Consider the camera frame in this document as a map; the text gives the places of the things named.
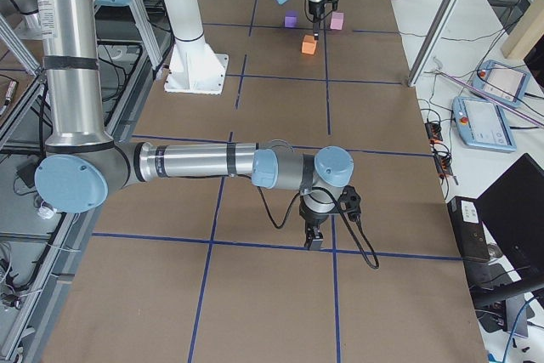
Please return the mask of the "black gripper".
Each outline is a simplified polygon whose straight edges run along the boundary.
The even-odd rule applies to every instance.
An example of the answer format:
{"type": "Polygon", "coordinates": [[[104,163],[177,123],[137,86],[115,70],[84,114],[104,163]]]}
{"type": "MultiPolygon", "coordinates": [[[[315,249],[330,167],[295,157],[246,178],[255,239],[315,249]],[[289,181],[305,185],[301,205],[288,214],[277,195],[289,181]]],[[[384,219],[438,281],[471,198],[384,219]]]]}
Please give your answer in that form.
{"type": "Polygon", "coordinates": [[[313,36],[314,40],[317,42],[320,38],[320,22],[325,18],[326,15],[326,2],[321,0],[319,2],[308,1],[308,11],[310,15],[310,21],[313,24],[313,36]]]}
{"type": "Polygon", "coordinates": [[[299,215],[305,222],[304,247],[308,251],[319,251],[323,242],[323,235],[320,232],[320,225],[329,217],[330,211],[325,210],[324,212],[318,212],[312,209],[307,203],[309,198],[309,195],[303,196],[300,199],[299,204],[299,215]]]}

